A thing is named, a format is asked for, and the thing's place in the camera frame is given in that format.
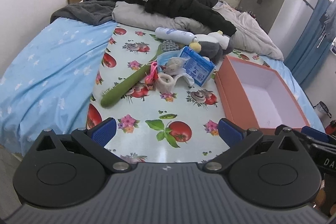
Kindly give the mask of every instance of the tape roll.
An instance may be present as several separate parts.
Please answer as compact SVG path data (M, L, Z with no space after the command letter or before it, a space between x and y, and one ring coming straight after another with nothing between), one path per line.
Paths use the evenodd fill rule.
M174 93L175 81L173 77L163 72L158 74L158 79L155 81L155 87L161 93Z

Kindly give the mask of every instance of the blue star-patterned sheet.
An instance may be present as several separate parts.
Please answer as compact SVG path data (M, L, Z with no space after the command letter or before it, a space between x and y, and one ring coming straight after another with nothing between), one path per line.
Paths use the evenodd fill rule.
M44 128L85 127L98 68L117 23L91 26L58 18L0 79L0 143L22 155Z
M316 115L311 103L309 102L307 96L303 92L302 88L299 86L298 82L293 77L289 68L280 60L274 60L267 56L261 56L261 58L274 70L276 70L280 76L283 78L291 92L293 93L295 99L299 103L304 112L310 127L318 131L325 133L325 129L319 117Z

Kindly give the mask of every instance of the black puffer jacket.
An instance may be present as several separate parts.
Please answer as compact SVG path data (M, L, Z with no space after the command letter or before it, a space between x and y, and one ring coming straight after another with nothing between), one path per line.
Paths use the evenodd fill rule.
M236 32L235 26L224 19L218 12L212 10L218 0L113 0L136 3L145 6L148 13L175 17L187 17L208 26L213 32L222 31L232 36Z

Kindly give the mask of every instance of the blue curtain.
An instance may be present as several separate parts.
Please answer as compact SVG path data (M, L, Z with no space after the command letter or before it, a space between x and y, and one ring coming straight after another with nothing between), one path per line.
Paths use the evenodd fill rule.
M332 41L325 37L317 48L322 32L321 16L329 7L328 0L319 0L301 37L285 60L299 85L305 89L320 70L330 49Z

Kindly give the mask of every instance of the yellow pom-pom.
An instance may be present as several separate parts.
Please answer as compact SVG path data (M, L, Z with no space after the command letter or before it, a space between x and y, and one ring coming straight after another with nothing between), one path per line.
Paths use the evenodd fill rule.
M199 53L202 49L201 44L199 44L198 42L192 42L189 44L189 47L191 49L193 49L195 52Z

